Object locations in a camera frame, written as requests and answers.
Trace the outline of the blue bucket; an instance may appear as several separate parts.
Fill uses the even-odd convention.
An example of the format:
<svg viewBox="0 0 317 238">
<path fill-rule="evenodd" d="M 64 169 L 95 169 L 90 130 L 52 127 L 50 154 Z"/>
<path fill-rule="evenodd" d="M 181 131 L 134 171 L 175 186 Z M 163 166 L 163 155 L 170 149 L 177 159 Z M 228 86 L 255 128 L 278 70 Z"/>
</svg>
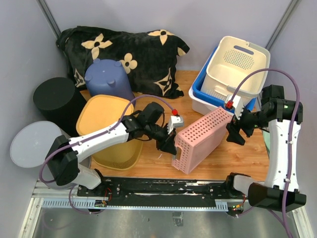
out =
<svg viewBox="0 0 317 238">
<path fill-rule="evenodd" d="M 85 73 L 85 83 L 90 95 L 110 95 L 128 101 L 134 99 L 127 73 L 121 62 L 95 59 Z"/>
</svg>

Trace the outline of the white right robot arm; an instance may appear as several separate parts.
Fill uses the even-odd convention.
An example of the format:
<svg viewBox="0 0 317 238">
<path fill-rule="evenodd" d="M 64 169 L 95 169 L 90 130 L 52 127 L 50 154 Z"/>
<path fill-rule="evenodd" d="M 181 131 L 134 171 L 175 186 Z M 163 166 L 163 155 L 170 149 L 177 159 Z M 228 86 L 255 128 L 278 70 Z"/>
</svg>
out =
<svg viewBox="0 0 317 238">
<path fill-rule="evenodd" d="M 263 184 L 248 175 L 231 173 L 224 192 L 229 198 L 246 195 L 253 207 L 290 212 L 306 204 L 307 197 L 299 192 L 296 175 L 297 140 L 303 121 L 303 105 L 284 98 L 279 85 L 263 88 L 261 110 L 251 112 L 240 96 L 228 95 L 226 108 L 234 110 L 227 124 L 228 142 L 244 145 L 243 131 L 250 137 L 257 128 L 269 129 L 269 168 Z"/>
</svg>

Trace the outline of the yellow slatted basket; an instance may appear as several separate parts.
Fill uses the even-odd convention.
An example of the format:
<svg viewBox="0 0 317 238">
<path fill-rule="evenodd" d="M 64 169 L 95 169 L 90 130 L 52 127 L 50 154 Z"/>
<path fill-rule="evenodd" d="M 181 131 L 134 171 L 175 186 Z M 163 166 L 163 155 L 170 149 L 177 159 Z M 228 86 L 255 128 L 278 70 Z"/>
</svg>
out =
<svg viewBox="0 0 317 238">
<path fill-rule="evenodd" d="M 77 133 L 83 136 L 114 124 L 128 103 L 128 100 L 115 96 L 93 96 L 87 101 L 77 120 Z M 93 154 L 92 158 L 100 166 L 127 170 L 137 163 L 142 147 L 143 142 L 134 139 L 108 147 Z"/>
</svg>

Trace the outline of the pink small tray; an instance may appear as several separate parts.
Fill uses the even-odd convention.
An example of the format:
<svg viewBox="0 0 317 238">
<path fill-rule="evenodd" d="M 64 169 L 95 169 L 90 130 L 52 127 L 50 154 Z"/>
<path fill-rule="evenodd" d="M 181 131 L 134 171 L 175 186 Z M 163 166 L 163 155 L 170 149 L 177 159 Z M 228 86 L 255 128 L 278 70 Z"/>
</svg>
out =
<svg viewBox="0 0 317 238">
<path fill-rule="evenodd" d="M 190 174 L 223 140 L 232 116 L 222 107 L 195 121 L 175 138 L 177 154 L 172 166 Z"/>
</svg>

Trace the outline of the beige perforated basket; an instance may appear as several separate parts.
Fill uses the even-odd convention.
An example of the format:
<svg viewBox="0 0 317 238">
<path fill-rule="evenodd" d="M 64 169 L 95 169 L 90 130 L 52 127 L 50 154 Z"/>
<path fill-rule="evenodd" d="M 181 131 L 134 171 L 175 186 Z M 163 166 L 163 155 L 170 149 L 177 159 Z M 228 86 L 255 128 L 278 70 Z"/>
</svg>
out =
<svg viewBox="0 0 317 238">
<path fill-rule="evenodd" d="M 258 69 L 268 68 L 269 64 L 270 52 L 267 49 L 225 36 L 207 66 L 201 92 L 225 100 L 246 76 Z"/>
</svg>

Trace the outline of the black large bucket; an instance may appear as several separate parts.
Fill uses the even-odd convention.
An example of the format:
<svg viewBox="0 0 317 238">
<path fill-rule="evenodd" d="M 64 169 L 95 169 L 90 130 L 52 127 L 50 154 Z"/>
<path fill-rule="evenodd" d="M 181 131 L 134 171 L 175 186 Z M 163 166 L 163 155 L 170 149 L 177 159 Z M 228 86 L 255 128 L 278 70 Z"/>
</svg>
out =
<svg viewBox="0 0 317 238">
<path fill-rule="evenodd" d="M 46 80 L 35 89 L 33 102 L 48 121 L 71 137 L 79 135 L 76 124 L 87 101 L 72 80 L 64 77 Z"/>
</svg>

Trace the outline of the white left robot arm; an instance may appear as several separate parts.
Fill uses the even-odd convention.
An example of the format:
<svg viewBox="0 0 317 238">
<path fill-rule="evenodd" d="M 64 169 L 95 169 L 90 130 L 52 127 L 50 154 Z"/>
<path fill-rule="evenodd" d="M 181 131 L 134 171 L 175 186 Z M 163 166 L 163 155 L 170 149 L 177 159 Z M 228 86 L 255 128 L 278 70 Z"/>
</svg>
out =
<svg viewBox="0 0 317 238">
<path fill-rule="evenodd" d="M 169 122 L 164 126 L 157 124 L 164 115 L 163 107 L 155 102 L 147 104 L 143 110 L 123 115 L 119 121 L 85 136 L 66 138 L 58 136 L 53 141 L 44 161 L 58 186 L 70 183 L 82 185 L 95 196 L 106 191 L 106 184 L 96 170 L 80 164 L 80 160 L 100 152 L 110 146 L 147 136 L 156 141 L 156 148 L 162 152 L 176 155 L 174 139 L 176 128 L 183 126 L 183 117 L 176 109 L 172 110 Z"/>
</svg>

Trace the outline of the grey bucket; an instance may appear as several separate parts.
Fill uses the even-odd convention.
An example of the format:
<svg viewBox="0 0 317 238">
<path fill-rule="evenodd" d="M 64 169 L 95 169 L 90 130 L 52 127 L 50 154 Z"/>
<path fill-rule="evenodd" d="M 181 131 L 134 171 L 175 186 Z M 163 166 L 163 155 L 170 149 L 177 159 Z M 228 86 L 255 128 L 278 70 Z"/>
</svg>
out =
<svg viewBox="0 0 317 238">
<path fill-rule="evenodd" d="M 61 135 L 70 138 L 53 122 L 34 122 L 17 133 L 10 146 L 10 157 L 19 167 L 40 169 L 54 140 Z"/>
</svg>

